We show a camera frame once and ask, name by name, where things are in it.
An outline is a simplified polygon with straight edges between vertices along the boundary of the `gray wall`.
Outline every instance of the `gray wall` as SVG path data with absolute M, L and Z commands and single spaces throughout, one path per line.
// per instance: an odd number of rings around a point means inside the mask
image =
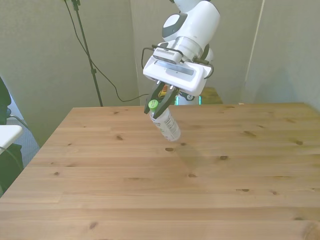
M 80 15 L 97 66 L 138 96 L 129 0 L 81 0 Z M 89 62 L 63 0 L 0 0 L 0 18 L 0 75 L 42 145 L 71 108 L 99 105 Z M 97 77 L 105 106 L 139 104 Z
M 162 27 L 166 19 L 178 13 L 169 0 L 130 0 L 134 33 L 134 50 L 139 93 L 149 93 L 153 82 L 145 78 L 141 68 L 144 47 L 163 42 Z M 221 14 L 218 30 L 210 45 L 215 54 L 215 73 L 208 80 L 224 103 L 238 103 L 245 81 L 251 49 L 257 29 L 262 0 L 212 0 Z
M 242 98 L 320 110 L 320 1 L 265 0 Z

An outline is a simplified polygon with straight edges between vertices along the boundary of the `plastic bottle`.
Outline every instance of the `plastic bottle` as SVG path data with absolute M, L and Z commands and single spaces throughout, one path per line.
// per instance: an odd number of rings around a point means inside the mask
M 162 135 L 167 140 L 170 142 L 175 142 L 181 136 L 180 128 L 175 119 L 172 117 L 168 108 L 157 119 L 154 119 L 154 114 L 158 104 L 159 102 L 157 100 L 152 100 L 149 102 L 150 118 L 154 125 L 160 129 Z

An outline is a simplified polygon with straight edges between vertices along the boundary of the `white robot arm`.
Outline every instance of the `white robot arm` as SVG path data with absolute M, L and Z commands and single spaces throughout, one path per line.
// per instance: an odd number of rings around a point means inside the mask
M 143 74 L 156 81 L 147 98 L 156 99 L 164 85 L 170 88 L 154 113 L 156 119 L 169 106 L 179 91 L 199 96 L 214 67 L 213 51 L 209 42 L 220 21 L 217 8 L 206 0 L 171 0 L 180 9 L 164 23 L 162 37 L 165 42 L 152 45 L 153 55 L 143 68 Z

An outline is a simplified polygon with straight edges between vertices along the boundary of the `wood grain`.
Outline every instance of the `wood grain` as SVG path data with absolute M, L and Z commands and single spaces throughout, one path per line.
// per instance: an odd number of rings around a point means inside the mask
M 74 108 L 0 198 L 1 240 L 314 240 L 320 116 L 305 104 Z

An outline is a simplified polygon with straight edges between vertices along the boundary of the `bottle label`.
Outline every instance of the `bottle label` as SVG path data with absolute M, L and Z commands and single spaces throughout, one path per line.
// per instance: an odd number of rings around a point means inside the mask
M 165 121 L 159 122 L 153 117 L 151 118 L 151 120 L 161 130 L 163 136 L 169 141 L 175 141 L 180 137 L 180 129 L 171 113 L 169 113 Z

